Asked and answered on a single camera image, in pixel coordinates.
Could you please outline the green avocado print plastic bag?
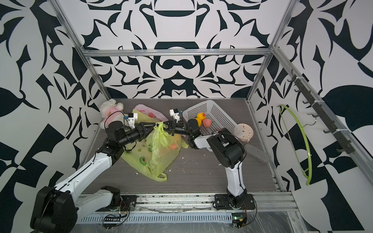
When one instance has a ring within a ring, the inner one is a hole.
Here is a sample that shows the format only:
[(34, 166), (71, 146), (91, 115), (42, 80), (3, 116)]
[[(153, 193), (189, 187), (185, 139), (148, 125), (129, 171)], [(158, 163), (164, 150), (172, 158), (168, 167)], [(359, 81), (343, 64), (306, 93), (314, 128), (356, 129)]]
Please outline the green avocado print plastic bag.
[[(187, 149), (189, 145), (182, 139), (181, 135), (170, 135), (164, 131), (164, 123), (159, 122), (153, 130), (153, 154), (151, 160), (151, 167), (156, 170), (156, 174), (163, 172), (171, 165), (174, 159), (179, 155), (182, 148)], [(169, 146), (176, 144), (178, 149), (171, 150)]]

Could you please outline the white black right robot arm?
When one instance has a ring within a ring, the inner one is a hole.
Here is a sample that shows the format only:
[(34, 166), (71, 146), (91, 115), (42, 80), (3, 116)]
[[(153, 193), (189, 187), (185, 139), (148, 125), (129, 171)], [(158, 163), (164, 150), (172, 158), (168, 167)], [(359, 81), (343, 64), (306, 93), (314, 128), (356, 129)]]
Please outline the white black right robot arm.
[(191, 148), (207, 149), (214, 153), (219, 163), (225, 167), (228, 206), (233, 208), (243, 206), (247, 197), (242, 175), (242, 163), (246, 156), (246, 149), (240, 139), (226, 128), (210, 135), (202, 135), (195, 119), (190, 119), (187, 123), (174, 119), (164, 124), (167, 133), (186, 136)]

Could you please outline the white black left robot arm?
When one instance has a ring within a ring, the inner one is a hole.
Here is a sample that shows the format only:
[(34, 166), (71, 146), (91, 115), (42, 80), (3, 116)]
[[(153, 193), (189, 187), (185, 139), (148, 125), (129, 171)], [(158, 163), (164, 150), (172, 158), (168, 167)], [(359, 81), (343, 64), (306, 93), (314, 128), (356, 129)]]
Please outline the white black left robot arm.
[(42, 233), (69, 233), (76, 223), (91, 213), (112, 205), (115, 192), (108, 188), (78, 200), (82, 192), (115, 164), (125, 146), (146, 139), (155, 123), (136, 123), (133, 128), (120, 121), (109, 124), (107, 138), (95, 155), (71, 176), (55, 186), (42, 188), (36, 197), (30, 227)]

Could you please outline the yellow fruit lower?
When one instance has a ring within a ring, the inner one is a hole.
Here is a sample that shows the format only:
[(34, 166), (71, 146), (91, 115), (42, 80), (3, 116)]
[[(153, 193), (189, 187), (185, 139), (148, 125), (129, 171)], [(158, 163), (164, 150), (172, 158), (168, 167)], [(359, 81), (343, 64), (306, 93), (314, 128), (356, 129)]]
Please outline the yellow fruit lower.
[(201, 125), (202, 125), (202, 120), (201, 120), (200, 118), (196, 118), (196, 120), (197, 120), (198, 126), (201, 127)]

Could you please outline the yellow fruit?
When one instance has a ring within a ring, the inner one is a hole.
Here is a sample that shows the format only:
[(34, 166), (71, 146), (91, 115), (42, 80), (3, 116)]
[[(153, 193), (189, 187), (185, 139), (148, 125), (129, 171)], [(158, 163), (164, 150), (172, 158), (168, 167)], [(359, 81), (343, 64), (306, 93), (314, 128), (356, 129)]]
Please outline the yellow fruit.
[(206, 119), (207, 117), (206, 117), (206, 114), (202, 112), (202, 113), (199, 113), (199, 114), (197, 115), (197, 118), (200, 119), (201, 121), (203, 121), (203, 120)]
[(202, 120), (201, 120), (200, 118), (196, 118), (196, 120), (197, 120), (198, 126), (201, 127), (201, 125), (202, 125)]

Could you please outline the yellow fruit upper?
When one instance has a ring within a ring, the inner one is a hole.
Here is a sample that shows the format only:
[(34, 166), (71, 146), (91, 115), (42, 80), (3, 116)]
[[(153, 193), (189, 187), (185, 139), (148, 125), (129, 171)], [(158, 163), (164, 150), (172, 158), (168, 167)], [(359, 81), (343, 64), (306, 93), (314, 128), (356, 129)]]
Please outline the yellow fruit upper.
[(203, 121), (203, 120), (206, 119), (207, 117), (206, 117), (206, 114), (202, 112), (202, 113), (199, 113), (199, 114), (197, 115), (197, 118), (200, 119), (201, 121)]

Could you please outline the white plush bear pink shirt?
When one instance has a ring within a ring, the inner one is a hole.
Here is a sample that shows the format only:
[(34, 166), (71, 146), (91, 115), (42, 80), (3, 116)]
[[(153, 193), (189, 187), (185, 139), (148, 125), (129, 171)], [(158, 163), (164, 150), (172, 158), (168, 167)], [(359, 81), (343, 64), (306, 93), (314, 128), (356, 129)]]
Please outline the white plush bear pink shirt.
[(109, 124), (114, 121), (124, 123), (125, 115), (123, 113), (124, 106), (122, 103), (117, 103), (116, 100), (110, 99), (101, 104), (99, 111), (102, 115), (100, 123), (101, 129), (108, 128)]

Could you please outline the white perforated plastic basket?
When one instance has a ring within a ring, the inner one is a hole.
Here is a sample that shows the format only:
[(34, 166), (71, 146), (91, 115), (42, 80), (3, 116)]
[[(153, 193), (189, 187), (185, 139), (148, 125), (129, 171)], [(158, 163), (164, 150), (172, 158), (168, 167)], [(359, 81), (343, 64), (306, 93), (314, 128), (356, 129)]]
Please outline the white perforated plastic basket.
[(201, 135), (210, 135), (222, 128), (226, 128), (231, 134), (240, 137), (243, 134), (242, 129), (236, 122), (214, 101), (208, 100), (198, 103), (182, 112), (185, 121), (194, 119), (199, 113), (205, 113), (207, 119), (212, 120), (210, 127), (201, 126)]

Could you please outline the beige round perforated disc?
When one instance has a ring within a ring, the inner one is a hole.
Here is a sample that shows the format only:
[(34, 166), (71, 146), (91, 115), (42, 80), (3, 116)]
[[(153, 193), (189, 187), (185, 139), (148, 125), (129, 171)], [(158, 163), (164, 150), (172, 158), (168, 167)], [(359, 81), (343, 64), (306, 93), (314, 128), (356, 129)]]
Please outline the beige round perforated disc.
[(240, 139), (243, 142), (249, 142), (254, 136), (254, 131), (252, 127), (245, 123), (240, 123), (238, 124), (238, 126), (242, 130), (242, 135), (240, 136)]

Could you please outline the black connector block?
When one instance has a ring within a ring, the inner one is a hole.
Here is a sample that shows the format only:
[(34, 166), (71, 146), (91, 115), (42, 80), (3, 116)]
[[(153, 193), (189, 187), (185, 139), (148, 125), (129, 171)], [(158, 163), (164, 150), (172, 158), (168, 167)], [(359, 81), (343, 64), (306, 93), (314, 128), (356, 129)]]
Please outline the black connector block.
[(115, 216), (115, 215), (107, 215), (102, 220), (102, 226), (105, 229), (111, 229), (114, 227), (118, 227), (122, 225), (127, 219), (129, 215), (124, 216)]

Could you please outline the green circuit board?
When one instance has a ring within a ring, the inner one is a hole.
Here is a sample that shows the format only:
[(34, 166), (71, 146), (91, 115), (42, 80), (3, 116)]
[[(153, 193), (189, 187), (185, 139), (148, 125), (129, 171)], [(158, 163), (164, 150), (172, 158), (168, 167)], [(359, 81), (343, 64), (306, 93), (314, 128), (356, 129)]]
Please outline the green circuit board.
[(247, 215), (243, 213), (232, 213), (232, 225), (235, 228), (242, 228), (247, 223)]

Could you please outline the green hoop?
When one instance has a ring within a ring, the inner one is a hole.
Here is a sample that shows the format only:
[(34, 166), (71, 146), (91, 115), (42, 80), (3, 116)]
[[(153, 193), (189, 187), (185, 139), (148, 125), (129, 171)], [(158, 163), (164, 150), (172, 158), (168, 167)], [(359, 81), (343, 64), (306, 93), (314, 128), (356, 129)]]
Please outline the green hoop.
[(301, 172), (302, 172), (303, 176), (307, 180), (306, 181), (306, 186), (309, 186), (310, 183), (311, 183), (311, 180), (312, 180), (313, 169), (312, 169), (312, 158), (311, 158), (311, 151), (310, 151), (309, 140), (308, 140), (307, 134), (305, 132), (304, 126), (300, 122), (299, 118), (294, 114), (294, 112), (289, 107), (287, 107), (287, 106), (285, 106), (283, 104), (280, 104), (277, 107), (280, 109), (281, 119), (283, 120), (283, 112), (282, 112), (282, 110), (285, 109), (286, 111), (288, 111), (290, 113), (290, 115), (292, 116), (292, 118), (295, 120), (295, 122), (296, 122), (296, 124), (297, 124), (297, 126), (298, 126), (298, 128), (299, 128), (299, 130), (301, 132), (301, 135), (302, 135), (302, 138), (303, 138), (303, 141), (304, 141), (304, 144), (305, 144), (306, 152), (307, 152), (307, 162), (308, 162), (308, 168), (307, 169), (303, 169), (302, 166), (301, 166), (301, 163), (300, 163), (300, 160), (298, 158), (295, 146), (294, 146), (294, 144), (292, 142), (291, 136), (289, 135), (289, 130), (287, 128), (287, 125), (286, 125), (285, 121), (283, 120), (285, 129), (286, 129), (286, 133), (288, 134), (290, 143), (292, 144), (294, 154), (295, 154), (296, 159), (298, 161), (298, 164), (299, 164), (299, 166), (301, 168)]

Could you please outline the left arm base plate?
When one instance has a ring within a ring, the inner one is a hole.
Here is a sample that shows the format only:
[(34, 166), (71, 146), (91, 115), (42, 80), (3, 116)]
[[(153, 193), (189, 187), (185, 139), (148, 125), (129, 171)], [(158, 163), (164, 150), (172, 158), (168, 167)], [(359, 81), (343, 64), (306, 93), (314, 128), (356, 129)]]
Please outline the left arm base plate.
[(113, 211), (128, 211), (136, 207), (137, 198), (137, 195), (116, 194), (113, 196), (109, 209)]

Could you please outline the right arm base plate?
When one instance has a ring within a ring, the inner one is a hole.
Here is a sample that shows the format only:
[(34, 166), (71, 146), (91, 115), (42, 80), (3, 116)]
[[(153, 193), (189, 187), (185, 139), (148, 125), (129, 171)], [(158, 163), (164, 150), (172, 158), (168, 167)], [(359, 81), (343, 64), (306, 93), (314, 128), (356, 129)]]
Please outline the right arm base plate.
[(213, 207), (217, 210), (255, 210), (256, 203), (252, 194), (242, 193), (238, 197), (231, 194), (216, 194)]

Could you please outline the black wall hook rail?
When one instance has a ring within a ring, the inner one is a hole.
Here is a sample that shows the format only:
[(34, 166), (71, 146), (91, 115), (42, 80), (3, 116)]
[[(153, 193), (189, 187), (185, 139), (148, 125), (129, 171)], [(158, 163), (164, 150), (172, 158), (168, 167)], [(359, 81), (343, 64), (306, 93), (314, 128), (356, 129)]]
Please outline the black wall hook rail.
[(332, 134), (339, 143), (340, 146), (337, 147), (337, 152), (345, 152), (347, 154), (352, 154), (355, 152), (355, 149), (352, 146), (352, 141), (343, 134), (345, 129), (338, 127), (336, 121), (328, 113), (325, 102), (321, 100), (317, 93), (311, 90), (311, 87), (308, 86), (305, 77), (299, 77), (293, 73), (293, 70), (291, 70), (291, 78), (289, 82), (293, 82), (298, 87), (295, 92), (302, 93), (302, 95), (306, 98), (306, 101), (303, 101), (303, 103), (312, 107), (316, 112), (316, 115), (313, 116), (316, 119), (320, 118), (320, 120), (327, 127), (327, 130), (323, 130), (323, 132), (325, 134)]

